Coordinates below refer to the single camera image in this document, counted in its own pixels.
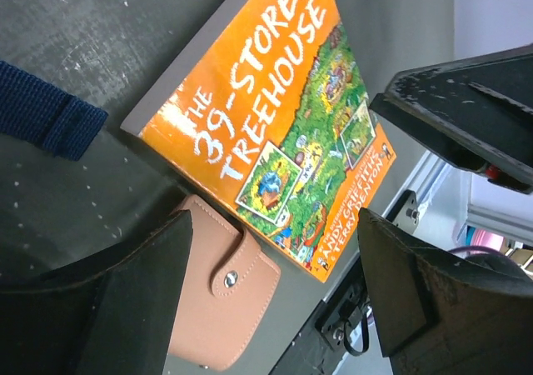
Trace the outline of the tan leather wallet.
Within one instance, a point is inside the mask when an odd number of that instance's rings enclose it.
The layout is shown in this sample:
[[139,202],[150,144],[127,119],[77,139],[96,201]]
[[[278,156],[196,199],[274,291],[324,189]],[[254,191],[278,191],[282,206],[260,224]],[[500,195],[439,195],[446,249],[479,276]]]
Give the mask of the tan leather wallet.
[[224,371],[246,350],[273,298],[280,268],[244,227],[188,196],[192,244],[168,352]]

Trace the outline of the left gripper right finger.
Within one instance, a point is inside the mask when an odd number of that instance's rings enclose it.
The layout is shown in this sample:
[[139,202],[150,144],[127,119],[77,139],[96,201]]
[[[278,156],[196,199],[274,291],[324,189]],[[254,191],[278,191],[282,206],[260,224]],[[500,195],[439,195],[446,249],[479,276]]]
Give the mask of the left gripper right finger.
[[530,374],[532,280],[499,252],[461,258],[363,208],[361,263],[395,374]]

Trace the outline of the orange treehouse book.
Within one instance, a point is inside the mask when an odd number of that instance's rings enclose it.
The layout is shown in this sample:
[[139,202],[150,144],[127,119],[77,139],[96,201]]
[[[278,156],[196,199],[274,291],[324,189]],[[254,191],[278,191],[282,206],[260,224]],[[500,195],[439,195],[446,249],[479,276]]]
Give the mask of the orange treehouse book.
[[336,0],[225,0],[122,129],[320,282],[396,158]]

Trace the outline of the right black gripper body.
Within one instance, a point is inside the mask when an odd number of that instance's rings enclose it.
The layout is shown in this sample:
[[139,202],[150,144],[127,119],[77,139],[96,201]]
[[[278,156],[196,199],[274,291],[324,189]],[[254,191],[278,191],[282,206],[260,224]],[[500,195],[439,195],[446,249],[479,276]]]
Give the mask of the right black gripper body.
[[496,186],[532,192],[532,46],[399,72],[370,108]]

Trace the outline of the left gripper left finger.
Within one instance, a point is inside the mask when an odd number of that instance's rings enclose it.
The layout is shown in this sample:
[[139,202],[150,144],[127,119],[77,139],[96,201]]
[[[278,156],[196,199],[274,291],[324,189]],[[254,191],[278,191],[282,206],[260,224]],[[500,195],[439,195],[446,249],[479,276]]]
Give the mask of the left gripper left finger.
[[192,215],[40,274],[1,273],[4,374],[160,374],[187,260]]

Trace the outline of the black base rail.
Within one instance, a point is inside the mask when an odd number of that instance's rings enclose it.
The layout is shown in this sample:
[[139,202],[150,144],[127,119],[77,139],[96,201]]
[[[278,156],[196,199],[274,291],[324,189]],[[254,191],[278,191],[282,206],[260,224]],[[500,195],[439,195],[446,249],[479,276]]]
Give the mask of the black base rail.
[[370,347],[373,314],[357,259],[327,301],[320,301],[274,365],[271,374],[333,374],[345,356]]

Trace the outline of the navy blue backpack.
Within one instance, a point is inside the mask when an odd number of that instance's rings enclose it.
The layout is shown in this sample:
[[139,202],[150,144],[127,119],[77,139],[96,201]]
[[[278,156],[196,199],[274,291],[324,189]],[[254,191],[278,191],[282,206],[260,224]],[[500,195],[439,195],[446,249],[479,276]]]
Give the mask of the navy blue backpack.
[[1,132],[55,157],[79,160],[107,112],[12,64],[1,62]]

